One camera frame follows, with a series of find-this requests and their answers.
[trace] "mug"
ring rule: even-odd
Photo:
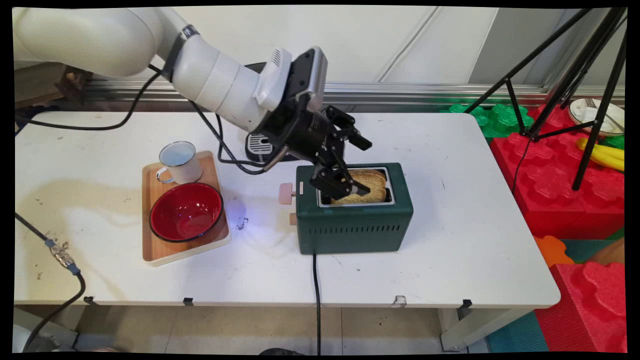
[[[160,151],[160,162],[163,168],[156,173],[156,179],[163,184],[194,183],[202,176],[200,160],[196,159],[196,147],[190,142],[179,141],[165,146]],[[169,180],[160,180],[160,175],[169,170],[173,176]]]

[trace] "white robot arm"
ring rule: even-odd
[[[178,93],[315,164],[314,186],[335,199],[369,192],[349,176],[342,157],[345,140],[363,150],[371,143],[355,129],[353,117],[332,107],[319,113],[327,61],[318,47],[294,61],[291,53],[275,49],[258,74],[207,44],[169,7],[13,8],[12,17],[14,61],[57,61],[130,76],[157,54],[165,61],[163,77]]]

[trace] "toasted bread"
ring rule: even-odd
[[[331,199],[332,204],[365,204],[383,202],[385,200],[387,196],[387,191],[385,190],[387,179],[381,172],[369,169],[355,169],[350,170],[349,174],[355,181],[371,189],[371,192],[364,196],[352,193],[340,200]]]

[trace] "white table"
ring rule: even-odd
[[[50,112],[35,119],[105,126],[124,113]],[[414,214],[398,252],[318,256],[324,306],[406,307],[441,311],[445,349],[466,346],[560,292],[508,185],[467,114],[357,113],[373,142],[348,145],[348,163],[400,162]],[[244,158],[243,133],[224,122],[228,146]],[[220,175],[231,242],[154,268],[141,249],[141,173],[164,145],[188,140],[216,153],[218,143],[196,113],[135,113],[110,131],[28,125],[15,138],[15,209],[60,243],[97,304],[313,306],[311,257],[289,225],[295,204],[278,203],[280,183],[295,181],[303,161],[249,176],[233,165]],[[16,304],[60,304],[77,281],[35,235],[15,222]],[[457,321],[455,308],[473,311]]]

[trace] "wooden tray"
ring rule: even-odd
[[[216,164],[211,151],[198,152],[196,157],[202,166],[202,177],[197,182],[209,184],[220,191]],[[231,234],[224,209],[218,223],[200,238],[184,243],[170,243],[153,234],[149,225],[153,205],[167,190],[178,186],[176,183],[163,184],[156,179],[156,172],[161,167],[163,167],[161,163],[154,163],[142,169],[142,258],[148,264],[158,266],[228,244]]]

